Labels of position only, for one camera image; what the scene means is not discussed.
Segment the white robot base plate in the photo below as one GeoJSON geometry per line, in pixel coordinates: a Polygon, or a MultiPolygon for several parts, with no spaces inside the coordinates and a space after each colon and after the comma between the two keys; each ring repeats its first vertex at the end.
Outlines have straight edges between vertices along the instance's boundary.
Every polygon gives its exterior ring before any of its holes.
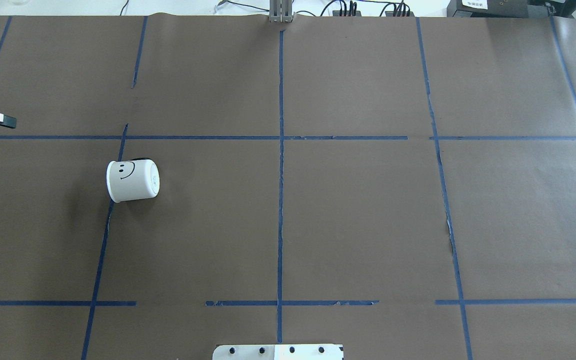
{"type": "Polygon", "coordinates": [[[232,344],[219,345],[213,360],[343,360],[342,344],[232,344]]]}

